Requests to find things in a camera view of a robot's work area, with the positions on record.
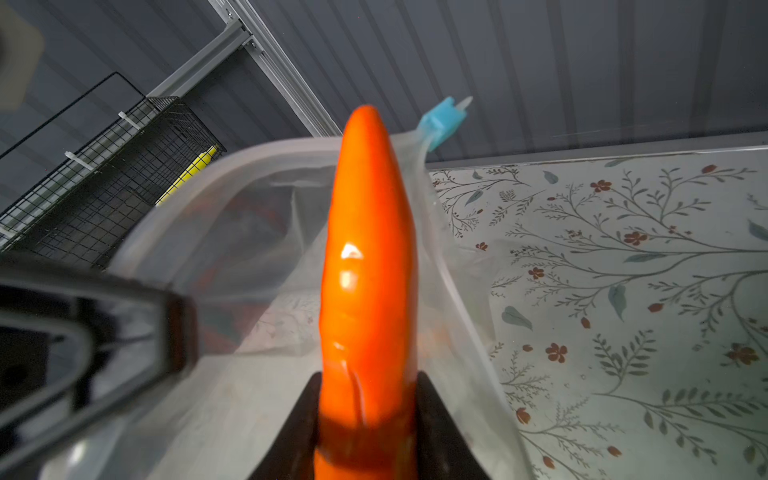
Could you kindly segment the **clear zip top bag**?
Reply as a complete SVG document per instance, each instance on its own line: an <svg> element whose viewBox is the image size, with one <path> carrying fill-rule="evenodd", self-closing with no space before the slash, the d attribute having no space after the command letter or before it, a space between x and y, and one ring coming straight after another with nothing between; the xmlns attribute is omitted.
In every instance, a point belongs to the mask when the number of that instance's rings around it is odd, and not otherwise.
<svg viewBox="0 0 768 480"><path fill-rule="evenodd" d="M418 365L493 479L533 472L487 346L494 261L459 246L425 167L467 115L447 98L391 143L417 229ZM248 148L145 217L109 272L194 302L201 360L158 399L73 440L44 479L243 479L321 367L318 319L341 139Z"/></svg>

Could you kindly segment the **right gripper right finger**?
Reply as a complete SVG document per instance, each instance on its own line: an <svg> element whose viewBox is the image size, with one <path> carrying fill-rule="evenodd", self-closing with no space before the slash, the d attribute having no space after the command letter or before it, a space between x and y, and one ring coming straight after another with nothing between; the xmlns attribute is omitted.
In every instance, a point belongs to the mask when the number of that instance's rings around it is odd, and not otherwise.
<svg viewBox="0 0 768 480"><path fill-rule="evenodd" d="M417 375L416 427L419 479L490 479L423 371Z"/></svg>

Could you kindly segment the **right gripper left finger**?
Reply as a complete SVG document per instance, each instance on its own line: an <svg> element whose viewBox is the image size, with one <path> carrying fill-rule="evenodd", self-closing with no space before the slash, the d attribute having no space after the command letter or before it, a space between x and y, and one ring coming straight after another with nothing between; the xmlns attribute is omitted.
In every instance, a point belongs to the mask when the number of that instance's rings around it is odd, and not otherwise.
<svg viewBox="0 0 768 480"><path fill-rule="evenodd" d="M314 479L319 393L322 374L314 373L303 388L275 440L250 480Z"/></svg>

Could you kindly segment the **toy orange carrot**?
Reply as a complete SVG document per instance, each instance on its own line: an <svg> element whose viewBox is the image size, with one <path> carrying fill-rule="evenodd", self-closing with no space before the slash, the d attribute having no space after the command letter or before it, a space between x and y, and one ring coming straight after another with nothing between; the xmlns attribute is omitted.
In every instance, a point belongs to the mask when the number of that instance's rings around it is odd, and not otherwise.
<svg viewBox="0 0 768 480"><path fill-rule="evenodd" d="M350 116L328 217L314 474L413 479L418 254L413 215L376 108Z"/></svg>

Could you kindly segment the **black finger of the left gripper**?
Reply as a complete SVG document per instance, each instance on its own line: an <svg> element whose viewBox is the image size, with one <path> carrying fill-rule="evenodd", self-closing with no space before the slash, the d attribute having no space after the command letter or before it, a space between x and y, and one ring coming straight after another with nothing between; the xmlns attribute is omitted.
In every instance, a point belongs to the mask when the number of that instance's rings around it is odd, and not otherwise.
<svg viewBox="0 0 768 480"><path fill-rule="evenodd" d="M101 474L196 364L194 304L167 289L1 258L1 470Z"/></svg>

